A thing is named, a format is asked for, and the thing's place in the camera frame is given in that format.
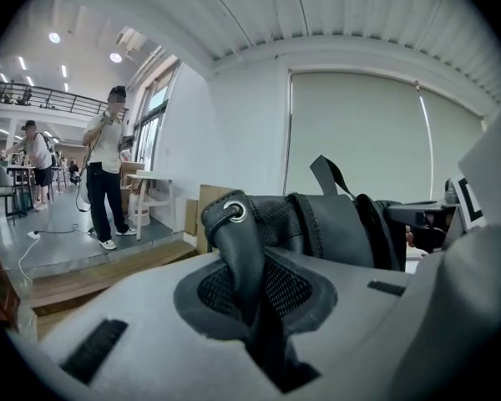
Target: column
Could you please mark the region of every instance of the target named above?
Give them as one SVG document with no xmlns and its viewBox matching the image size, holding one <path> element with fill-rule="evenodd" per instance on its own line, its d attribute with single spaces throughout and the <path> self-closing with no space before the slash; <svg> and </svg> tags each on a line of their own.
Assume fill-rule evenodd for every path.
<svg viewBox="0 0 501 401">
<path fill-rule="evenodd" d="M 8 129 L 8 141 L 6 142 L 6 150 L 13 146 L 15 142 L 15 130 L 17 129 L 17 119 L 12 118 L 9 120 L 9 129 Z"/>
</svg>

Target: person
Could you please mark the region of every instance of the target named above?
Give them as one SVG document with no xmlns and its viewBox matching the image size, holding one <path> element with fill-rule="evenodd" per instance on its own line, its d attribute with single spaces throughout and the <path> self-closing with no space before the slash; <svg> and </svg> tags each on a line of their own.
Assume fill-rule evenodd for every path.
<svg viewBox="0 0 501 401">
<path fill-rule="evenodd" d="M 126 89 L 116 86 L 109 92 L 108 108 L 98 117 L 93 117 L 83 135 L 83 145 L 89 145 L 87 162 L 87 190 L 91 204 L 91 217 L 100 245 L 106 250 L 117 248 L 111 239 L 104 199 L 114 215 L 117 235 L 135 235 L 136 230 L 124 222 L 120 197 L 121 140 L 124 125 L 119 120 L 119 111 L 126 103 Z"/>
<path fill-rule="evenodd" d="M 70 164 L 68 165 L 68 172 L 70 173 L 70 182 L 74 185 L 77 185 L 80 179 L 78 174 L 79 168 L 78 165 L 76 165 L 76 161 L 74 159 L 70 160 Z"/>
<path fill-rule="evenodd" d="M 48 208 L 48 186 L 52 184 L 52 156 L 48 150 L 47 143 L 37 130 L 33 120 L 29 120 L 22 127 L 26 136 L 16 143 L 13 147 L 6 150 L 6 155 L 26 147 L 30 162 L 35 166 L 36 194 L 34 208 L 36 211 L 46 210 Z"/>
</svg>

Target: extension cord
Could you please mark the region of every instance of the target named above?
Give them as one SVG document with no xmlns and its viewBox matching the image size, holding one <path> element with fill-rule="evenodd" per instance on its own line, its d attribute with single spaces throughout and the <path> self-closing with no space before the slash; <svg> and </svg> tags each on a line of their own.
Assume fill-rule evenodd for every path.
<svg viewBox="0 0 501 401">
<path fill-rule="evenodd" d="M 28 233 L 28 236 L 31 237 L 32 239 L 39 239 L 41 237 L 41 235 L 39 235 L 38 233 L 36 233 L 35 231 L 30 231 Z"/>
</svg>

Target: balcony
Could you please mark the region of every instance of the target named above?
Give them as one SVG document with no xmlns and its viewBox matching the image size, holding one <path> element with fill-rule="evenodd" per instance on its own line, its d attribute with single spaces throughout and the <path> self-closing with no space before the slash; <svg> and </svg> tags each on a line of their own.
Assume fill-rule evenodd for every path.
<svg viewBox="0 0 501 401">
<path fill-rule="evenodd" d="M 0 104 L 77 114 L 80 116 L 79 119 L 83 120 L 99 114 L 108 105 L 104 101 L 69 94 L 56 89 L 4 82 L 0 82 Z M 128 109 L 122 109 L 119 112 L 121 120 L 127 112 Z"/>
</svg>

